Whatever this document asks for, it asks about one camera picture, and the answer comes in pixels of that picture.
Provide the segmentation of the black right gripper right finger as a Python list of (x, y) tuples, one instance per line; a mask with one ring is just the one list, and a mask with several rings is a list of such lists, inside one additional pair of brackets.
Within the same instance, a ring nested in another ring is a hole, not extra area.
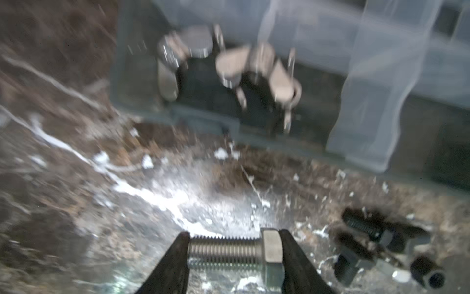
[(334, 294), (334, 289), (323, 280), (292, 234), (286, 229), (280, 230), (279, 234), (283, 245), (285, 268), (281, 293)]

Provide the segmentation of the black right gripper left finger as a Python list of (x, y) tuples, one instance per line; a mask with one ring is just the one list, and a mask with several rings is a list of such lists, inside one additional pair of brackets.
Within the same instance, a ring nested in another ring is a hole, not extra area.
[(187, 264), (190, 233), (181, 232), (136, 294), (185, 294), (190, 269)]

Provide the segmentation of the silver hex bolt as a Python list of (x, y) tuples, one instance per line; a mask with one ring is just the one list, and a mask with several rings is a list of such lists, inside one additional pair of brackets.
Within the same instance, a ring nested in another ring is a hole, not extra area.
[(187, 264), (192, 270), (256, 272), (269, 290), (281, 289), (285, 280), (283, 243), (272, 228), (262, 228), (258, 238), (195, 236)]

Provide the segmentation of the silver wing nut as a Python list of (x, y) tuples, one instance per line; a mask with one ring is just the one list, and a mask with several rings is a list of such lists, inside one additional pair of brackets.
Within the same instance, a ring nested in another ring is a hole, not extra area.
[(274, 102), (284, 111), (283, 132), (290, 133), (292, 111), (299, 104), (302, 95), (302, 85), (294, 78), (296, 49), (292, 47), (288, 55), (287, 68), (278, 59), (270, 73), (268, 83)]
[(174, 102), (179, 96), (180, 85), (177, 72), (187, 67), (190, 59), (207, 58), (213, 51), (212, 31), (208, 26), (191, 26), (181, 31), (165, 34), (157, 44), (157, 86), (167, 102)]
[(268, 77), (274, 67), (274, 61), (273, 46), (262, 42), (221, 52), (215, 59), (215, 69), (223, 86), (234, 89), (239, 86), (246, 72)]

